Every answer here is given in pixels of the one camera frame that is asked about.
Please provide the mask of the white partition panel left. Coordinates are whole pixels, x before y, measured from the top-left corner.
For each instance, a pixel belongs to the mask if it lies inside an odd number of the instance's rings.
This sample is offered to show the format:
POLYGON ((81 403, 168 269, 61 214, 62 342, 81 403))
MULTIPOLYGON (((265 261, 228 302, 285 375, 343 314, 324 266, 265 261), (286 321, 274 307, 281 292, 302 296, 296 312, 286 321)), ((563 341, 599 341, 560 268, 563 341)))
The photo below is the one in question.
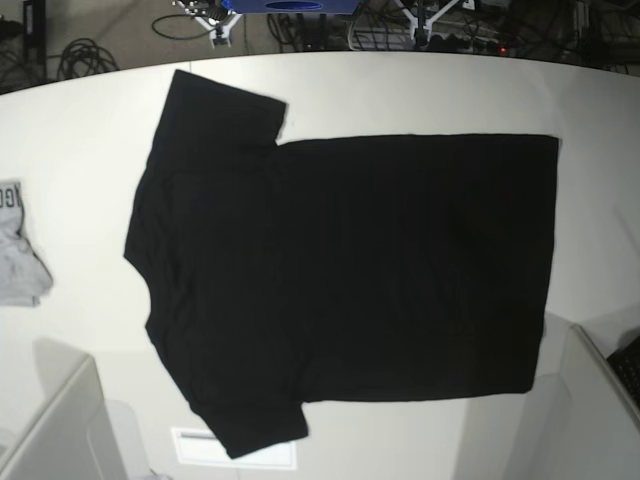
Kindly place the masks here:
POLYGON ((1 457, 1 477, 126 479, 95 358, 45 338, 34 354, 45 398, 1 457))

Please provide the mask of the black power strip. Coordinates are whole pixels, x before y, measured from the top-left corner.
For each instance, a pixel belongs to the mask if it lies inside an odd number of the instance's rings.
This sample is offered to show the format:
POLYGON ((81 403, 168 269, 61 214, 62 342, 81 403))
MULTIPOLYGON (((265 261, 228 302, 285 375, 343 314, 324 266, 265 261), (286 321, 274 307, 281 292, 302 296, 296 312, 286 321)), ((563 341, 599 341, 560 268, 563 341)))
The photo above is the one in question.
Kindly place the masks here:
POLYGON ((496 41, 483 40, 477 37, 459 37, 453 34, 446 37, 433 35, 426 50, 440 53, 467 53, 473 55, 506 55, 508 53, 508 49, 496 41))

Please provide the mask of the grey folded garment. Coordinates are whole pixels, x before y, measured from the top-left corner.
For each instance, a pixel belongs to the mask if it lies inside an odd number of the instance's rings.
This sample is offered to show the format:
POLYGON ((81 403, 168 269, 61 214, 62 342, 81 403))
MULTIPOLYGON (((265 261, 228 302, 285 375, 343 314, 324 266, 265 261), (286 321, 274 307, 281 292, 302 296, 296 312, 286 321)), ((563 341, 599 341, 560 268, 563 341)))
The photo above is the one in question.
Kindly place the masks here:
POLYGON ((1 182, 1 305, 36 307, 53 279, 23 231, 19 181, 1 182))

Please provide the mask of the blue box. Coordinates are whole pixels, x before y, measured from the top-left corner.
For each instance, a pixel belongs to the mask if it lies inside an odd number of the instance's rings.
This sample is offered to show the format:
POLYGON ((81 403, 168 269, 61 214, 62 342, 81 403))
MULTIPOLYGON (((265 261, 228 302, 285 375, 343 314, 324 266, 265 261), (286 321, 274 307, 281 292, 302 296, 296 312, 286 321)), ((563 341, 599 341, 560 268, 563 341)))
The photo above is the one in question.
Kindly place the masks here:
POLYGON ((325 13, 352 14, 359 0, 229 0, 222 5, 240 14, 325 13))

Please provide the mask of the black keyboard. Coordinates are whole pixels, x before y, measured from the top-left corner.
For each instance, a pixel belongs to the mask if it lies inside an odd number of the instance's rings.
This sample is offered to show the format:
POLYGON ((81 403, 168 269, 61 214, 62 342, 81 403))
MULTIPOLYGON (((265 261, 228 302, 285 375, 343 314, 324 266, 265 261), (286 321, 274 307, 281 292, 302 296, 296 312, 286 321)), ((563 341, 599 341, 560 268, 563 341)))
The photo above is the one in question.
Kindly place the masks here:
POLYGON ((639 403, 640 395, 640 338, 611 354, 607 361, 631 398, 639 403))

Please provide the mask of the black T-shirt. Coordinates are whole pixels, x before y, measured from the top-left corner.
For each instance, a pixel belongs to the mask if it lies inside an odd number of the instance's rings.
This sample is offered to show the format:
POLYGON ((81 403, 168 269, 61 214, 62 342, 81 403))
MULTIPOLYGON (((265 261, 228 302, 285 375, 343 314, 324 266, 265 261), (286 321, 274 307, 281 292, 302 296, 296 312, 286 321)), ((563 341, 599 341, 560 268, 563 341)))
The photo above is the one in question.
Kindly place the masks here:
POLYGON ((285 113, 176 72, 126 238, 150 340, 227 454, 304 438, 306 403, 528 392, 559 140, 281 145, 285 113))

